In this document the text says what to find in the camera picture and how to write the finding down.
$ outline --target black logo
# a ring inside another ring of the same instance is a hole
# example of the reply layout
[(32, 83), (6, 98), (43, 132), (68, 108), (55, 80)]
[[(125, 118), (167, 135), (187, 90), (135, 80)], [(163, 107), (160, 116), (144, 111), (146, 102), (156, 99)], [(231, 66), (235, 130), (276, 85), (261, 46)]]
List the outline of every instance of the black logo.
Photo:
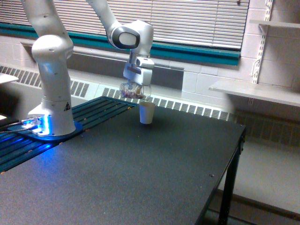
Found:
[(70, 105), (69, 105), (69, 102), (67, 102), (67, 104), (66, 104), (66, 107), (65, 107), (65, 110), (64, 110), (64, 111), (67, 111), (67, 110), (69, 110), (69, 109), (71, 109), (71, 107), (70, 107)]

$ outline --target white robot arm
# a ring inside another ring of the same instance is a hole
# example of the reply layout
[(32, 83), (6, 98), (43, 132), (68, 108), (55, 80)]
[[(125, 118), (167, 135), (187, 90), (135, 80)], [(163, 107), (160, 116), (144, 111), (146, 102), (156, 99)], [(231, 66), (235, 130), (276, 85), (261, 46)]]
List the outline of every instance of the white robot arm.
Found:
[(61, 136), (75, 131), (71, 110), (70, 77), (67, 59), (73, 42), (57, 15), (52, 0), (21, 0), (28, 21), (39, 38), (32, 46), (42, 82), (42, 103), (29, 112), (29, 117), (42, 118), (39, 136)]
[(125, 95), (124, 97), (139, 98), (138, 96), (141, 96), (139, 95), (141, 88), (150, 86), (151, 83), (152, 69), (154, 67), (154, 62), (150, 59), (153, 27), (140, 20), (122, 25), (113, 15), (106, 0), (86, 1), (92, 6), (104, 25), (109, 43), (119, 49), (131, 49), (123, 75), (131, 83), (137, 84), (132, 89), (136, 93), (133, 93), (131, 96)]

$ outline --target paper cup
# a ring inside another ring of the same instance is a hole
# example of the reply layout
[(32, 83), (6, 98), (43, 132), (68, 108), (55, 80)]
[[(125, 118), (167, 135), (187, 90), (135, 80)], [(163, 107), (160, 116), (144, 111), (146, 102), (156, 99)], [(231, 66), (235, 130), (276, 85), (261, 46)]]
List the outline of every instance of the paper cup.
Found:
[(152, 102), (140, 102), (140, 122), (143, 124), (152, 123), (155, 104)]

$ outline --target window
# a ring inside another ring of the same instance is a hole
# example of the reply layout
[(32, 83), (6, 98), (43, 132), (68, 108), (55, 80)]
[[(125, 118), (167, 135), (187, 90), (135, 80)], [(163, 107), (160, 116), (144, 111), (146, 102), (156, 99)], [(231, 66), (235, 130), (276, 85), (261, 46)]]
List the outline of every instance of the window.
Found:
[[(69, 31), (105, 35), (85, 0), (54, 0)], [(240, 50), (249, 0), (108, 0), (121, 23), (153, 25), (154, 41)], [(19, 0), (0, 0), (0, 22), (30, 25)]]

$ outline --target teal window frame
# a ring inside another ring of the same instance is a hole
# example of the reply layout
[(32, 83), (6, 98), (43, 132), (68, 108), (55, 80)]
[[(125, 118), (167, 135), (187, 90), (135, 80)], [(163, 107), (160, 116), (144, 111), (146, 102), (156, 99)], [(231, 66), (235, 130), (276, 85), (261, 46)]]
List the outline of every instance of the teal window frame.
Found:
[[(0, 23), (0, 34), (26, 38), (38, 37), (31, 26), (9, 23)], [(68, 34), (75, 45), (84, 45), (86, 47), (98, 47), (105, 49), (114, 48), (108, 43), (107, 37), (104, 35), (79, 33), (73, 31), (68, 31)], [(171, 60), (188, 60), (232, 66), (237, 66), (240, 61), (239, 51), (219, 50), (158, 42), (153, 43), (150, 53), (153, 57), (159, 56)]]

